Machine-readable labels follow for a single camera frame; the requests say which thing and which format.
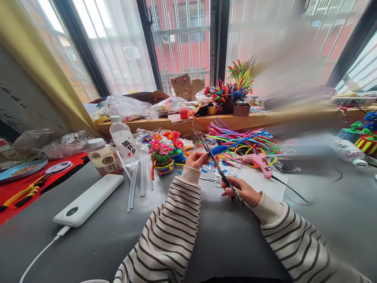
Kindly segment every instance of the air conditioner unit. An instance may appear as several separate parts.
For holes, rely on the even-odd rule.
[[[136,46],[123,46],[123,51],[126,55],[126,58],[129,60],[141,58],[139,49]]]
[[[163,35],[162,36],[162,42],[163,44],[166,44],[168,45],[169,44],[169,38],[168,38],[169,35]],[[176,38],[174,35],[170,35],[170,43],[172,44],[172,46],[174,46],[174,43],[176,42]]]

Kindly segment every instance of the yellow curtain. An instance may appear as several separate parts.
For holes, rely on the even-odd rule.
[[[0,42],[44,90],[70,131],[86,130],[96,137],[101,136],[68,78],[16,0],[0,1]]]

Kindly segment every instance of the charging cable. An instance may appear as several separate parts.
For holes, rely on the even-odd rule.
[[[302,195],[300,195],[298,192],[296,192],[294,189],[292,189],[291,187],[289,187],[286,183],[284,183],[284,182],[282,182],[282,181],[280,181],[278,178],[276,178],[274,175],[272,175],[271,176],[271,178],[272,179],[275,179],[276,181],[278,181],[278,182],[280,182],[280,183],[282,183],[283,185],[286,185],[288,188],[290,188],[292,191],[294,191],[294,193],[296,194],[296,195],[298,195],[304,202],[306,202],[306,203],[311,203],[311,202],[308,202]]]
[[[60,231],[56,234],[56,237],[52,240],[52,242],[49,243],[49,244],[47,245],[47,247],[45,247],[45,248],[43,249],[43,251],[41,251],[41,252],[39,253],[39,255],[37,255],[37,257],[31,262],[31,264],[29,265],[29,267],[25,270],[24,274],[22,275],[22,277],[21,277],[19,283],[23,283],[23,281],[24,281],[24,279],[25,279],[27,273],[29,272],[30,268],[31,268],[31,267],[33,266],[33,264],[37,261],[37,259],[42,255],[42,253],[44,253],[44,251],[45,251],[46,249],[48,249],[48,248],[49,248],[49,247],[50,247],[50,246],[51,246],[51,245],[52,245],[57,239],[59,239],[60,237],[64,236],[65,233],[67,233],[69,229],[71,229],[71,226],[64,226],[64,227],[62,228],[62,230],[60,230]]]

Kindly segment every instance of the paper sheet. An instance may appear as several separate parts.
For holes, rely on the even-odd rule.
[[[268,194],[273,200],[281,202],[284,197],[286,186],[282,183],[270,178],[266,179],[263,173],[258,169],[253,169],[250,167],[243,167],[238,169],[232,166],[225,166],[220,163],[220,169],[224,172],[226,176],[235,176],[237,178],[244,179],[250,186],[253,187],[257,192],[263,191]],[[220,176],[217,170],[214,172],[216,175]],[[288,178],[285,175],[273,172],[274,176],[277,177],[284,183],[288,183]]]

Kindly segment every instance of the window sill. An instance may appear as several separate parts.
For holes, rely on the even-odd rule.
[[[377,111],[377,106],[370,106],[364,109],[365,112]],[[245,128],[257,128],[257,127],[268,127],[279,125],[282,123],[289,123],[294,121],[305,121],[310,119],[341,119],[342,121],[347,121],[349,123],[346,126],[349,126],[351,123],[354,123],[358,120],[361,120],[364,117],[364,113],[357,108],[351,108],[342,113],[335,108],[325,108],[317,111],[306,112],[302,108],[298,110],[284,110],[271,112],[269,114],[250,114],[245,117],[236,117],[233,115],[211,115],[197,117],[204,125],[209,126],[217,117],[219,117],[229,128],[232,130],[242,130]],[[154,130],[158,127],[161,127],[165,130],[175,130],[180,132],[182,135],[192,131],[192,122],[186,122],[181,124],[173,125],[171,121],[167,118],[160,118],[156,121],[147,121],[147,120],[134,120],[126,123],[132,132],[135,132],[137,128],[145,130]],[[106,138],[111,138],[109,128],[111,122],[100,123],[97,125],[99,132]],[[200,132],[206,132],[206,128],[199,123],[194,121],[194,128]]]

